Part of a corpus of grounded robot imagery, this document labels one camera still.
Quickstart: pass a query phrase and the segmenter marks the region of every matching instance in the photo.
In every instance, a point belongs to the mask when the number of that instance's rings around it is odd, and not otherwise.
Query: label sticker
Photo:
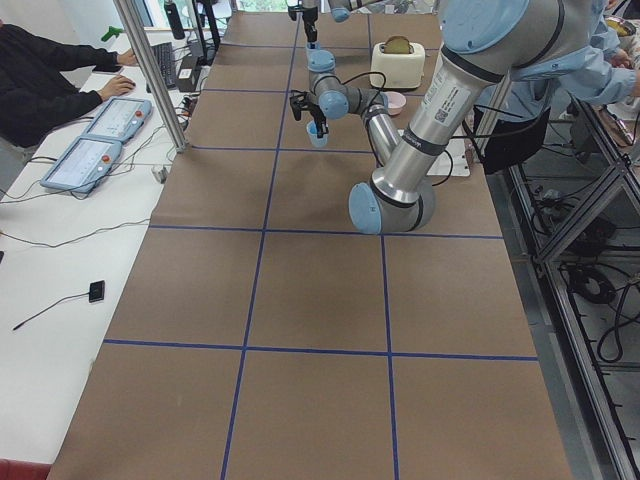
[[[423,102],[426,107],[435,111],[433,118],[436,122],[449,127],[460,111],[465,108],[470,95],[471,91],[459,85],[436,86],[434,80]]]

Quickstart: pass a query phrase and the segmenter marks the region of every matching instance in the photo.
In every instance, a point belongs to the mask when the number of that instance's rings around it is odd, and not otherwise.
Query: silver robot arm segment
[[[426,174],[482,90],[510,70],[515,80],[533,80],[580,68],[590,7],[591,0],[450,0],[441,69],[397,145],[380,134],[388,161],[351,191],[356,228],[378,234],[426,224],[435,208]]]

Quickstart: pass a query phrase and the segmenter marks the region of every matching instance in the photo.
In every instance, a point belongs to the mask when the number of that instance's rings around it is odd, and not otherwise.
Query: keyboard
[[[156,57],[165,85],[167,88],[175,88],[177,77],[176,60],[173,56],[173,45],[171,42],[152,45],[151,51],[153,52],[154,57]]]

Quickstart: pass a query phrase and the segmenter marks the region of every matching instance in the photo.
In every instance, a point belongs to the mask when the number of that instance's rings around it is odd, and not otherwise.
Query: blue tape line
[[[204,147],[202,145],[192,145],[194,150],[231,150],[236,152],[275,152],[275,148],[265,147]]]
[[[250,90],[246,88],[203,88],[202,92],[236,92],[236,93],[287,93],[284,90]]]
[[[205,145],[192,145],[191,148],[194,150],[231,150],[231,151],[250,151],[250,152],[309,152],[309,153],[343,153],[343,154],[371,154],[371,150],[331,150],[331,149],[322,149],[318,150],[317,148],[283,148],[283,147],[275,147],[275,148],[265,148],[265,147],[209,147]]]
[[[198,225],[149,225],[149,228],[164,229],[164,230],[207,230],[207,231],[219,231],[219,232],[249,232],[260,233],[263,230],[260,228],[240,228],[240,227],[203,227]]]
[[[171,347],[189,348],[204,350],[242,350],[240,345],[216,345],[209,343],[184,343],[184,342],[153,342],[147,340],[122,340],[116,338],[105,338],[104,343],[108,345],[135,345],[138,347]]]
[[[304,229],[287,229],[287,228],[241,228],[241,227],[216,227],[203,225],[163,225],[151,224],[149,228],[158,228],[166,230],[211,230],[220,232],[264,232],[264,233],[291,233],[298,235],[349,235],[349,236],[370,236],[360,232],[342,232],[339,230],[304,230]],[[463,234],[446,234],[446,233],[385,233],[378,235],[380,237],[423,237],[423,238],[458,238],[461,240],[503,240],[501,236],[496,235],[463,235]]]
[[[411,353],[394,352],[394,357],[403,358],[438,358],[444,360],[485,360],[495,362],[537,362],[538,357],[521,355],[474,355],[463,353]]]
[[[293,41],[293,48],[291,48],[291,61],[289,63],[289,75],[287,78],[287,88],[286,91],[288,92],[291,86],[291,77],[293,75],[293,65],[295,62],[295,58],[296,58],[296,48],[295,48],[295,41],[298,38],[298,32],[300,31],[300,19],[298,18],[298,21],[296,22],[296,32],[295,32],[295,36],[294,36],[294,41]],[[287,107],[289,105],[288,102],[288,98],[285,95],[285,99],[284,99],[284,104],[282,106],[282,114],[280,116],[280,131],[278,133],[278,143],[276,145],[276,154],[275,154],[275,158],[273,160],[273,170],[271,172],[271,183],[269,185],[269,196],[267,198],[267,206],[265,209],[265,214],[264,214],[264,223],[262,226],[262,229],[265,230],[267,228],[267,223],[269,221],[269,209],[271,207],[271,198],[273,197],[273,186],[275,184],[275,176],[276,176],[276,170],[278,167],[278,155],[280,153],[280,144],[282,142],[282,131],[284,130],[284,119],[285,119],[285,114],[287,112]],[[229,419],[229,430],[227,431],[227,442],[225,445],[225,451],[224,451],[224,459],[222,462],[222,468],[220,471],[220,480],[225,480],[226,479],[226,475],[227,475],[227,468],[228,468],[228,464],[229,464],[229,454],[231,451],[231,441],[233,439],[233,429],[234,429],[234,425],[235,425],[235,418],[236,418],[236,413],[238,411],[238,401],[240,398],[240,387],[242,385],[242,376],[244,373],[244,364],[245,364],[245,360],[246,360],[246,356],[247,356],[247,345],[249,343],[249,333],[251,331],[251,321],[253,319],[253,307],[255,305],[255,299],[256,299],[256,291],[258,288],[258,278],[260,277],[260,266],[261,266],[261,262],[262,262],[262,255],[264,252],[264,241],[266,238],[266,233],[263,231],[262,232],[262,236],[260,238],[260,248],[258,250],[258,260],[257,260],[257,264],[256,264],[256,273],[255,276],[253,278],[253,287],[251,290],[251,301],[249,303],[249,312],[247,314],[247,324],[245,327],[245,333],[244,333],[244,339],[243,339],[243,343],[242,343],[242,354],[240,355],[240,366],[238,368],[238,377],[236,380],[236,389],[233,395],[233,406],[231,408],[231,417]]]
[[[138,347],[159,348],[186,348],[205,350],[235,350],[273,353],[304,353],[309,355],[345,355],[360,357],[388,357],[388,351],[375,350],[340,350],[332,348],[299,348],[299,347],[265,347],[260,345],[220,345],[212,343],[188,343],[188,342],[160,342],[149,340],[125,340],[119,338],[105,338],[103,343],[109,345],[128,345]],[[482,360],[497,362],[537,362],[538,357],[522,355],[474,355],[466,353],[422,353],[422,352],[391,352],[393,357],[401,358],[435,358],[444,360]]]
[[[306,353],[316,355],[346,355],[356,357],[386,357],[387,352],[376,352],[367,350],[338,350],[331,348],[296,348],[296,347],[261,347],[251,346],[247,350],[253,352],[272,352],[272,353]]]
[[[384,237],[380,237],[380,253],[382,260],[382,285],[384,291],[384,316],[387,330],[387,368],[389,371],[389,410],[391,413],[391,445],[393,449],[393,473],[395,480],[400,480],[400,464],[398,461],[398,429],[396,423],[396,394],[393,379],[393,342],[391,335],[391,308],[389,305],[389,288],[387,277],[387,251]]]
[[[291,49],[291,46],[285,45],[248,45],[248,44],[240,44],[240,43],[223,43],[223,45],[230,47],[246,47],[246,48],[275,48],[275,49]],[[369,47],[341,47],[341,46],[326,46],[331,50],[369,50]],[[294,48],[296,49],[306,49],[306,46],[296,45]]]

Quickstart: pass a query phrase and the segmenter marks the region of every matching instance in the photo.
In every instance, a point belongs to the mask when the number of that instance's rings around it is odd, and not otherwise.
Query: hand
[[[134,88],[136,88],[136,84],[133,80],[122,75],[116,75],[101,90],[98,90],[98,95],[104,102],[111,97],[129,93]]]
[[[613,54],[609,62],[615,68],[631,68],[631,58],[629,58],[629,54],[621,48],[619,48],[618,51]]]
[[[133,50],[129,49],[121,55],[118,55],[118,65],[136,65],[138,63],[138,59],[136,59],[136,54],[133,53]]]

